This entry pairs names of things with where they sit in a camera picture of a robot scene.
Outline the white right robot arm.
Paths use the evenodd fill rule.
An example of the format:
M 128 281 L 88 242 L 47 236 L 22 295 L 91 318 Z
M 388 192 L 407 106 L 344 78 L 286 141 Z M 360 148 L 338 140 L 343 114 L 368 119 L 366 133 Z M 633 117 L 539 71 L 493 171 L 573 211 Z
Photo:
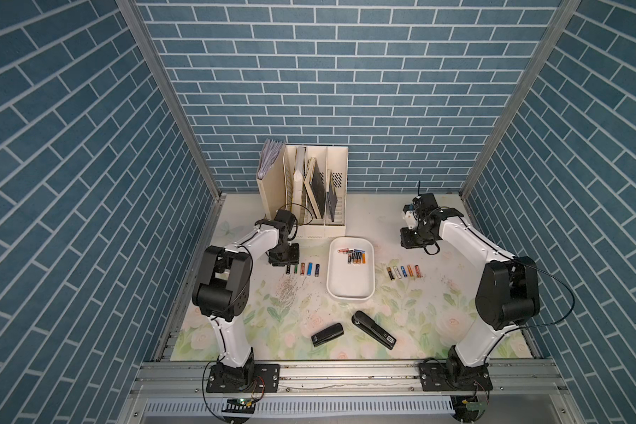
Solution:
M 478 314 L 465 337 L 449 351 L 448 368 L 478 370 L 507 334 L 540 312 L 537 266 L 487 239 L 456 208 L 440 206 L 434 194 L 419 194 L 402 211 L 405 249 L 452 245 L 481 273 L 475 294 Z

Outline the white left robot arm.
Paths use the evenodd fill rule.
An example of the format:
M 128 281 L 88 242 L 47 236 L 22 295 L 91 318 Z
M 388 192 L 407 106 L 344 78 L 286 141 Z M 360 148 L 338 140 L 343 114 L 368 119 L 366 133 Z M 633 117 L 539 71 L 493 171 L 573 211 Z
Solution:
M 245 373 L 254 365 L 243 319 L 251 279 L 257 265 L 297 265 L 300 245 L 293 240 L 299 223 L 288 210 L 254 223 L 252 231 L 225 247 L 209 246 L 201 258 L 192 303 L 215 329 L 221 364 L 226 370 Z

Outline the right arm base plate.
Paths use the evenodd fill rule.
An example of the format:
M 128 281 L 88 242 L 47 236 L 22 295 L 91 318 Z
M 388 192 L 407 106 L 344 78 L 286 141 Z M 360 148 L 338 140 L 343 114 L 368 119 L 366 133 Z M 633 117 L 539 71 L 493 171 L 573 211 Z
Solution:
M 418 365 L 424 391 L 492 391 L 488 366 L 465 367 L 453 360 L 428 361 Z

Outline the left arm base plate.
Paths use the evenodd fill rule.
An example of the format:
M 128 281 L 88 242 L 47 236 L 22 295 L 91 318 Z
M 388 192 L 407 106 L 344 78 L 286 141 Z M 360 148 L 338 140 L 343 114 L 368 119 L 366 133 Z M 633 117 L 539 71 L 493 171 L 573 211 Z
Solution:
M 280 379 L 277 363 L 247 363 L 243 367 L 228 367 L 215 363 L 205 380 L 208 393 L 276 393 Z

